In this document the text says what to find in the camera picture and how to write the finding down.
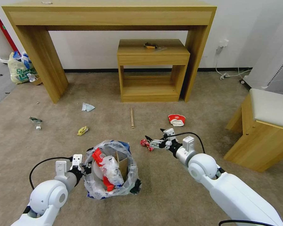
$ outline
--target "plastic wrap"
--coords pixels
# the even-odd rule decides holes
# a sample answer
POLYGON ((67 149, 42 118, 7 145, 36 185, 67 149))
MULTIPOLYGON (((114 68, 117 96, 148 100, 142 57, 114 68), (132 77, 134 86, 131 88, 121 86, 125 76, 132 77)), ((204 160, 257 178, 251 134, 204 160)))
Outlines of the plastic wrap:
POLYGON ((117 151, 120 161, 126 157, 128 158, 127 180, 122 186, 116 186, 114 190, 106 191, 100 179, 98 179, 92 173, 86 174, 84 175, 84 184, 86 190, 88 191, 87 196, 95 199, 103 199, 111 196, 129 194, 130 190, 135 187, 135 182, 138 179, 138 168, 136 162, 131 156, 129 145, 119 141, 105 140, 91 150, 87 151, 85 165, 94 160, 92 154, 97 148, 99 148, 106 156, 114 156, 115 152, 117 151))
POLYGON ((104 157, 101 165, 100 168, 103 170, 103 175, 108 178, 111 184, 122 185, 124 183, 119 170, 119 164, 112 155, 104 157))

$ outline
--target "beige carpet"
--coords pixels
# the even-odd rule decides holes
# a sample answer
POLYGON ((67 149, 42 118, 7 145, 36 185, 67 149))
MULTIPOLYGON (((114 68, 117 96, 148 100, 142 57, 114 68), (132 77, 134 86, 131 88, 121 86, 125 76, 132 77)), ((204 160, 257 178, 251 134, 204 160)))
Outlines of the beige carpet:
MULTIPOLYGON (((17 85, 0 103, 0 226, 11 225, 21 216, 31 192, 28 175, 36 163, 84 154, 106 139, 130 142, 143 183, 141 192, 98 201, 86 198, 81 181, 55 226, 218 225, 228 219, 171 152, 150 153, 140 146, 144 135, 161 137, 159 128, 170 127, 167 116, 172 113, 187 117, 186 125, 176 132, 200 135, 207 154, 264 197, 283 219, 283 161, 257 173, 222 159, 239 137, 224 127, 248 93, 238 77, 220 81, 216 73, 199 73, 188 103, 121 103, 117 73, 67 76, 70 85, 58 104, 51 102, 43 85, 32 84, 17 85), (95 110, 81 111, 82 102, 94 105, 95 110), (134 108, 135 129, 131 129, 130 107, 134 108), (29 116, 44 121, 42 130, 35 130, 29 116), (90 131, 77 136, 85 125, 90 131)), ((196 148, 201 152, 198 141, 196 148)), ((54 177, 54 164, 51 161, 36 169, 35 185, 54 177)))

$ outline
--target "crumpled tissue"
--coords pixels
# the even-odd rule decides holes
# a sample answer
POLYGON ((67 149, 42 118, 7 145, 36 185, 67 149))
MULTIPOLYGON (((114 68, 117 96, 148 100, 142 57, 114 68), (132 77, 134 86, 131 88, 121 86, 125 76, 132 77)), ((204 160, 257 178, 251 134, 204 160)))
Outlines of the crumpled tissue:
POLYGON ((83 103, 82 111, 92 111, 93 109, 95 109, 95 106, 83 103))

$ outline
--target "white plastic bag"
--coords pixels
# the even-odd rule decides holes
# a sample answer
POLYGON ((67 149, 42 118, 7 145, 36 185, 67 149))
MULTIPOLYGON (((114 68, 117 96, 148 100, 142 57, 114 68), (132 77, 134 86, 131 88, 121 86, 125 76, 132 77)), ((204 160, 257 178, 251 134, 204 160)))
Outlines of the white plastic bag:
POLYGON ((119 170, 119 164, 116 159, 109 155, 103 158, 101 162, 101 169, 103 175, 107 177, 108 181, 113 185, 122 185, 123 178, 119 170))
POLYGON ((113 156, 115 155, 115 151, 117 151, 118 158, 120 161, 125 158, 128 158, 127 180, 122 186, 115 186, 114 190, 106 191, 100 179, 98 179, 92 173, 85 174, 84 184, 88 192, 87 196, 95 199, 104 199, 111 196, 127 195, 129 193, 137 194, 141 189, 141 182, 138 179, 138 168, 136 162, 132 158, 131 153, 129 151, 129 145, 127 143, 122 143, 119 141, 105 140, 87 151, 85 165, 88 165, 89 163, 94 161, 92 154, 97 148, 99 148, 101 152, 106 156, 113 156))
POLYGON ((9 72, 10 72, 10 79, 13 83, 20 84, 24 82, 28 82, 29 78, 27 74, 34 74, 37 75, 37 72, 32 65, 31 62, 23 63, 17 60, 18 57, 13 52, 9 55, 9 60, 7 62, 9 72))

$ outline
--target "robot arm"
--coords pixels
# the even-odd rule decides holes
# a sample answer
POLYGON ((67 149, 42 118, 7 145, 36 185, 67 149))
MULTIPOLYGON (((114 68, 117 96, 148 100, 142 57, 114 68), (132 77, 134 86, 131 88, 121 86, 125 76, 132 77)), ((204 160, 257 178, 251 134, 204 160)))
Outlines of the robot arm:
MULTIPOLYGON (((210 192, 218 206, 233 220, 262 222, 274 226, 283 226, 277 211, 259 194, 235 175, 225 172, 216 164, 213 157, 196 153, 194 138, 187 136, 182 144, 178 143, 174 130, 163 130, 161 140, 152 140, 146 136, 154 148, 166 148, 173 153, 189 171, 190 175, 210 192)), ((253 225, 237 223, 240 226, 253 225)))
POLYGON ((61 207, 67 201, 69 192, 82 177, 82 158, 83 155, 75 154, 69 171, 66 161, 56 161, 55 178, 40 183, 32 191, 26 209, 12 226, 52 226, 61 207))

